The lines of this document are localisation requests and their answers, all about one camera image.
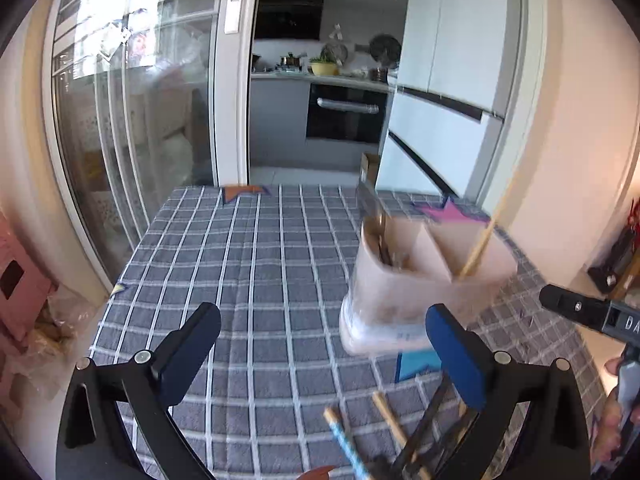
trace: potted plant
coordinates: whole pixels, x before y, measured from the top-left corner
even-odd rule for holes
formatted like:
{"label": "potted plant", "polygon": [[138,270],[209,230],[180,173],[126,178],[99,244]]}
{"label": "potted plant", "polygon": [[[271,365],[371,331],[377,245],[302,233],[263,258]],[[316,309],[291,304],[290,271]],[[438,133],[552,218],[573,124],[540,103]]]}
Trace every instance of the potted plant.
{"label": "potted plant", "polygon": [[312,57],[309,59],[311,70],[314,75],[337,75],[338,64],[335,62],[335,57],[326,51],[322,51],[322,54],[318,57]]}

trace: wooden skewer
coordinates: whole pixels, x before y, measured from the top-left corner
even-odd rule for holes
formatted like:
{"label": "wooden skewer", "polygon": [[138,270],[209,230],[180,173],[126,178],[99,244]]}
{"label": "wooden skewer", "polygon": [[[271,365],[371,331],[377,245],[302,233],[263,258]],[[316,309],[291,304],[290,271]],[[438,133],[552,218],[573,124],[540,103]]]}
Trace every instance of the wooden skewer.
{"label": "wooden skewer", "polygon": [[[389,405],[386,403],[386,398],[384,394],[382,392],[375,392],[371,396],[371,399],[373,400],[373,403],[376,405],[376,408],[380,412],[380,415],[382,415],[382,418],[385,419],[385,422],[389,426],[389,429],[391,430],[391,433],[394,436],[394,439],[396,440],[396,442],[400,446],[405,446],[407,437],[404,434],[404,430],[400,427],[400,424],[396,420],[396,417],[391,412]],[[417,455],[414,453],[414,456],[412,457],[412,462],[414,462],[416,458],[417,458]],[[418,473],[420,474],[420,478],[422,478],[422,480],[431,480],[431,475],[425,468],[421,467]]]}
{"label": "wooden skewer", "polygon": [[[458,406],[458,415],[460,416],[460,418],[462,418],[462,416],[466,413],[466,410],[468,410],[468,407],[461,400],[460,401],[460,405]],[[468,428],[465,428],[463,431],[460,431],[460,434],[458,435],[458,443],[460,443],[460,441],[462,440],[462,437],[465,436],[466,430],[468,430]],[[491,480],[491,477],[489,476],[489,470],[488,469],[482,475],[482,479],[481,480]]]}
{"label": "wooden skewer", "polygon": [[462,267],[462,270],[460,270],[460,272],[458,273],[458,278],[466,278],[467,276],[471,276],[475,272],[476,267],[478,266],[478,263],[482,258],[482,253],[484,253],[486,245],[488,244],[489,239],[494,232],[494,228],[498,224],[498,219],[502,215],[502,212],[507,205],[507,199],[511,194],[511,188],[513,187],[513,183],[515,182],[515,180],[516,179],[514,178],[514,176],[512,176],[509,185],[506,187],[504,193],[500,197],[500,202],[498,202],[498,205],[495,207],[495,211],[491,218],[491,221],[487,224],[484,231],[482,231],[482,234],[474,245],[474,248],[469,254],[469,257],[466,259],[464,267]]}

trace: blue straw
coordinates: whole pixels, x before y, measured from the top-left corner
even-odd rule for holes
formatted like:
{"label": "blue straw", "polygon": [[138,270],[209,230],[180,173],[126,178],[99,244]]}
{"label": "blue straw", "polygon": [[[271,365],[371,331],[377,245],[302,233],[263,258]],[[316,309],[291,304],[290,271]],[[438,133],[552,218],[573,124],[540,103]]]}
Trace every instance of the blue straw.
{"label": "blue straw", "polygon": [[367,471],[366,466],[362,462],[362,459],[359,457],[358,452],[351,444],[351,441],[344,434],[344,430],[338,422],[338,418],[331,408],[327,408],[326,410],[324,410],[324,418],[329,424],[329,428],[331,428],[331,432],[334,434],[335,439],[338,441],[342,452],[351,463],[356,478],[358,480],[373,480],[369,471]]}

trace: kitchen counter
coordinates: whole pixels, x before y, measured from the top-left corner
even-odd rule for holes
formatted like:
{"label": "kitchen counter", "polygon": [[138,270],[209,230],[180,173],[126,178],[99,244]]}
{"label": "kitchen counter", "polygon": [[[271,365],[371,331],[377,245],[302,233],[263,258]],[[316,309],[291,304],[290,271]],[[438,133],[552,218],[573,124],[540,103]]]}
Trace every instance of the kitchen counter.
{"label": "kitchen counter", "polygon": [[340,75],[313,75],[304,72],[252,72],[251,79],[289,79],[295,81],[305,80],[314,84],[345,86],[347,88],[357,88],[362,90],[369,90],[372,92],[382,92],[389,94],[393,94],[396,91],[395,86],[389,86],[386,83],[381,83],[378,81],[370,81],[368,79]]}

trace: oven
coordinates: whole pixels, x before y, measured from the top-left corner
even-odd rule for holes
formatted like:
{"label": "oven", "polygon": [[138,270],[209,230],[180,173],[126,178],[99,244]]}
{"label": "oven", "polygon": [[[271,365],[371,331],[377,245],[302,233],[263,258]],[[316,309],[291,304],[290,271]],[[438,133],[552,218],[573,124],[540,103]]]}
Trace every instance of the oven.
{"label": "oven", "polygon": [[312,84],[306,138],[378,144],[386,101],[386,92]]}

